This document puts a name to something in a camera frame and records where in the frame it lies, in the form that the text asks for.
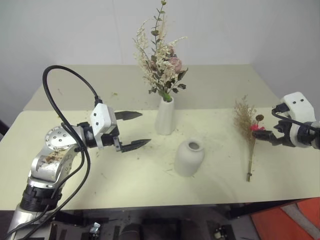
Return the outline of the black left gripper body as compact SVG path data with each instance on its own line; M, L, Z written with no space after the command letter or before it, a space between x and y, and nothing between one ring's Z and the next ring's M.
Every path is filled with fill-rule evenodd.
M120 131L117 126L110 133L104 133L101 136L103 146L114 146L117 152L121 152L122 143L120 142L119 135Z

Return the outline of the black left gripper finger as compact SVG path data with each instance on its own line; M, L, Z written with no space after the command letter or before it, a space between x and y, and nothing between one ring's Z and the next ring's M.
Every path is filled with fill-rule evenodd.
M138 140L132 141L130 144L126 144L126 145L121 144L121 152L125 153L133 150L137 150L143 147L144 145L146 145L147 143L149 143L150 141L151 139L138 139Z
M123 121L132 120L143 115L142 113L137 111L119 111L115 112L114 114L117 120Z

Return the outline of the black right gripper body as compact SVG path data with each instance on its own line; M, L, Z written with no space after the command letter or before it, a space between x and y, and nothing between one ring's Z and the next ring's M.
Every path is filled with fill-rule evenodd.
M273 142L271 143L273 146L283 145L286 147L292 147L292 141L290 138L292 123L286 120L279 120L278 124L273 128L276 129L279 133L282 133L283 136L276 138L274 137Z

